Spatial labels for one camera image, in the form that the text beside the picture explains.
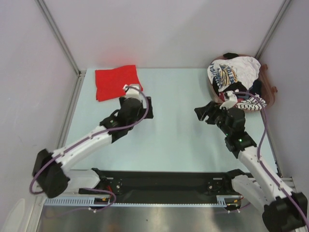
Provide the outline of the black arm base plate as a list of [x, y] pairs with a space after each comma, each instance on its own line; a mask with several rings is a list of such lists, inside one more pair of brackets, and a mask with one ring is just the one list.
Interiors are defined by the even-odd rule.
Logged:
[[110, 190], [117, 203], [144, 204], [203, 204], [215, 203], [216, 197], [238, 196], [231, 186], [235, 169], [226, 173], [102, 171], [92, 169], [99, 176], [94, 191], [79, 189], [79, 194], [98, 194]]

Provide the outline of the red tank top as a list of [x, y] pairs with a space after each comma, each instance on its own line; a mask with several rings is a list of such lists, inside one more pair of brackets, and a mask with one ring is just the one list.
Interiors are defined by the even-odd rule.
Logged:
[[95, 70], [95, 84], [97, 87], [96, 100], [98, 102], [119, 98], [125, 95], [125, 85], [139, 85], [143, 87], [137, 75], [135, 65], [106, 70]]

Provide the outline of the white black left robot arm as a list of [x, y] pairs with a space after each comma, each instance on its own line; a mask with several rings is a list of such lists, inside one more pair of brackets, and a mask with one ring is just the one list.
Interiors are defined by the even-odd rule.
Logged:
[[43, 149], [37, 154], [29, 186], [31, 194], [43, 193], [48, 198], [55, 198], [68, 188], [96, 193], [106, 189], [107, 182], [96, 169], [74, 172], [72, 168], [96, 150], [126, 136], [144, 119], [154, 117], [151, 97], [145, 96], [139, 84], [124, 85], [123, 90], [125, 95], [119, 98], [120, 108], [87, 135], [52, 152]]

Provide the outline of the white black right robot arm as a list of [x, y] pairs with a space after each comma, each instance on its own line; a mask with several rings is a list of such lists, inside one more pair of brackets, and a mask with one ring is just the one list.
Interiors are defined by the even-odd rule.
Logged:
[[224, 133], [227, 149], [254, 177], [251, 180], [240, 170], [232, 170], [231, 177], [223, 181], [224, 191], [244, 196], [260, 212], [270, 232], [307, 232], [306, 196], [293, 191], [269, 168], [261, 155], [261, 145], [245, 130], [245, 112], [236, 107], [237, 96], [237, 92], [231, 91], [223, 103], [210, 101], [194, 109], [199, 121], [216, 125]]

